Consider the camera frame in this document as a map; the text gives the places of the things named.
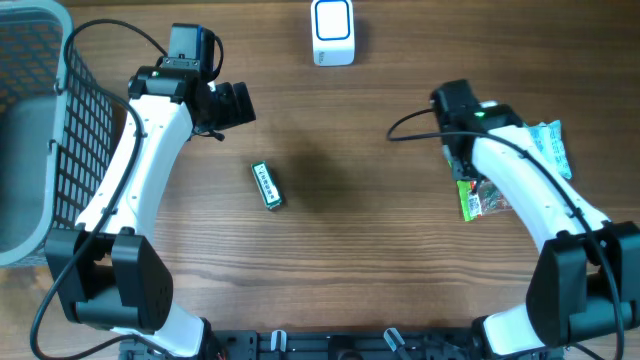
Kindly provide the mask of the green snack bag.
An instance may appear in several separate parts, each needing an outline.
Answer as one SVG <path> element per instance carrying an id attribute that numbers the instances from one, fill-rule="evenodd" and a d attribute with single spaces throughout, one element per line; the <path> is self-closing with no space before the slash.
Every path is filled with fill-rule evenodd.
<path id="1" fill-rule="evenodd" d="M 456 185 L 462 216 L 466 222 L 512 210 L 504 195 L 488 179 L 483 179 L 481 182 L 457 181 Z"/>

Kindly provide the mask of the dark green gum pack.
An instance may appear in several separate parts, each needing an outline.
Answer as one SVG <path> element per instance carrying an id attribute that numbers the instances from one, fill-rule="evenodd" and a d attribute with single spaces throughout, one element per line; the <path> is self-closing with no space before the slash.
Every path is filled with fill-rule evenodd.
<path id="1" fill-rule="evenodd" d="M 264 161 L 254 163 L 251 165 L 251 171 L 265 207 L 268 210 L 274 210 L 279 207 L 283 202 L 283 198 L 268 165 Z"/>

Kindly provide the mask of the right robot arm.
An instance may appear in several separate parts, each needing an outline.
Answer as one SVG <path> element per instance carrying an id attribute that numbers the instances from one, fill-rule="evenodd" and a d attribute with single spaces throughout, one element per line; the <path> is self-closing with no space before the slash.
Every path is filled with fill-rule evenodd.
<path id="1" fill-rule="evenodd" d="M 454 178 L 495 184 L 539 252 L 524 303 L 479 320 L 486 353 L 559 348 L 638 328 L 638 225 L 614 223 L 581 197 L 510 106 L 482 105 L 465 80 L 442 84 L 430 103 Z"/>

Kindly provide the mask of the teal white snack packet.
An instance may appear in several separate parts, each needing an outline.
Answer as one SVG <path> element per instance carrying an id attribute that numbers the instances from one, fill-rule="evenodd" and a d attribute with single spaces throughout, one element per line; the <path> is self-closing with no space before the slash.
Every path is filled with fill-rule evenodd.
<path id="1" fill-rule="evenodd" d="M 562 124 L 560 120 L 550 123 L 541 122 L 535 126 L 526 126 L 529 134 L 546 161 L 556 172 L 567 180 L 573 175 L 562 140 Z"/>

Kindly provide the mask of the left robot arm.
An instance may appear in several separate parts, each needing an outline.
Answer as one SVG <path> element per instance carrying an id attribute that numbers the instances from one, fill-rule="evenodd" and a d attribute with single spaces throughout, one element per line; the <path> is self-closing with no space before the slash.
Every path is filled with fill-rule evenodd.
<path id="1" fill-rule="evenodd" d="M 94 197 L 70 229 L 53 229 L 45 256 L 68 321 L 113 333 L 163 359 L 222 359 L 210 323 L 174 300 L 170 271 L 152 239 L 159 204 L 182 147 L 193 137 L 222 140 L 252 122 L 244 83 L 222 83 L 221 39 L 174 24 L 152 66 L 131 78 L 121 106 L 127 120 Z"/>

